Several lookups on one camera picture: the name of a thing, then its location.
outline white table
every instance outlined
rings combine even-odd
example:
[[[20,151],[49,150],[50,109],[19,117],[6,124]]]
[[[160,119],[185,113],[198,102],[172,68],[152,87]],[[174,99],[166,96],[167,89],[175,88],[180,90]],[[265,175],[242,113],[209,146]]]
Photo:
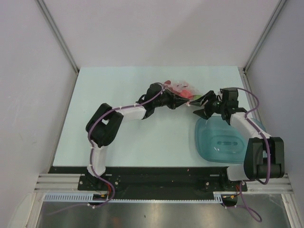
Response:
[[[87,166],[90,144],[85,127],[100,104],[112,107],[134,104],[149,85],[185,80],[203,94],[224,87],[243,87],[236,66],[94,67],[81,68],[53,166]],[[249,110],[244,92],[239,106]],[[199,119],[193,107],[155,109],[146,120],[123,123],[108,148],[107,166],[208,167],[195,148],[194,128]]]

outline gray floor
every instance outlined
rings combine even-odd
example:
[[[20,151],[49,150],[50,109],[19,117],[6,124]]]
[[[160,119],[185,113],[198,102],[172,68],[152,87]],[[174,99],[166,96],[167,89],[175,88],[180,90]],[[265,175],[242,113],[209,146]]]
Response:
[[[71,203],[45,202],[38,228],[288,228],[281,195],[246,195],[248,205],[263,218],[255,222],[244,209],[225,210],[219,204],[110,203],[103,208],[75,207],[52,211]]]

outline white wall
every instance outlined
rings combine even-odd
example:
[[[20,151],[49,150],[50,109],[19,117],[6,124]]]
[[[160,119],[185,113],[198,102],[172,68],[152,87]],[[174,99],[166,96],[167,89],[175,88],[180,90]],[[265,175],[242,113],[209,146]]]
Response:
[[[243,67],[278,0],[45,0],[78,67]]]
[[[283,138],[285,164],[304,213],[304,1],[291,0],[249,69],[267,130]]]
[[[0,4],[0,227],[55,149],[76,75],[33,0]]]

